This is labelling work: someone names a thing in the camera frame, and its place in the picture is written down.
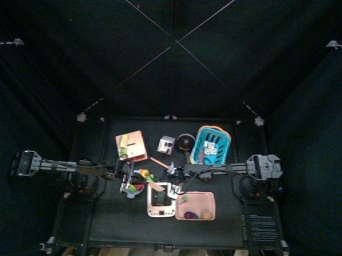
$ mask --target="black tent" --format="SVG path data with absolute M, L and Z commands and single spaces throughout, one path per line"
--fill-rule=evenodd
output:
M 49 238 L 59 202 L 51 179 L 9 181 L 13 154 L 69 159 L 86 114 L 261 117 L 288 244 L 341 254 L 341 1 L 11 0 L 0 13 L 2 253 Z

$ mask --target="small box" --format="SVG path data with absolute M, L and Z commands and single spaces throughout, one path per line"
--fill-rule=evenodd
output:
M 147 159 L 145 140 L 142 131 L 135 131 L 118 135 L 115 137 L 118 153 L 121 159 L 129 159 L 134 162 L 139 162 Z
M 174 146 L 176 146 L 176 138 L 164 136 L 164 138 L 159 141 L 159 146 L 157 151 L 166 155 L 172 155 Z

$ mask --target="black table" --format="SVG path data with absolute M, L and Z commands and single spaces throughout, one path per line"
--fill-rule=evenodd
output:
M 91 118 L 79 124 L 71 160 L 90 158 L 95 163 L 103 160 L 115 164 L 118 149 L 115 136 L 142 131 L 149 156 L 176 166 L 186 164 L 186 155 L 177 149 L 172 156 L 157 151 L 161 138 L 178 137 L 184 133 L 194 136 L 204 125 L 216 125 L 232 135 L 228 163 L 246 162 L 253 154 L 266 154 L 264 128 L 253 120 L 197 120 L 177 121 L 157 118 Z M 162 168 L 151 160 L 135 164 L 162 176 Z M 213 192 L 217 203 L 214 221 L 190 222 L 172 218 L 151 218 L 147 215 L 147 191 L 129 199 L 119 192 L 121 180 L 101 181 L 98 197 L 69 200 L 59 218 L 58 242 L 61 246 L 82 245 L 237 249 L 246 247 L 240 200 L 233 195 L 232 176 L 220 175 L 210 183 L 194 180 L 192 191 Z

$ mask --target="green object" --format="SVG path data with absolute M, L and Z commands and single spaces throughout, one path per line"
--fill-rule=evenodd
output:
M 154 181 L 154 174 L 151 174 L 150 176 L 147 176 L 146 180 L 147 180 L 147 181 Z
M 130 185 L 129 191 L 130 191 L 131 193 L 134 193 L 134 192 L 138 191 L 138 189 L 137 189 L 137 187 L 135 187 L 134 185 Z
M 126 156 L 127 155 L 127 148 L 121 147 L 121 152 L 119 152 L 121 156 Z
M 186 203 L 188 201 L 189 201 L 189 197 L 188 196 L 182 196 L 182 199 L 181 199 L 178 205 Z

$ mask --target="blue container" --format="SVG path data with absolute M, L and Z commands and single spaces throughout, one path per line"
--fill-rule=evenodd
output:
M 225 164 L 232 143 L 230 134 L 218 126 L 202 126 L 190 155 L 193 164 Z

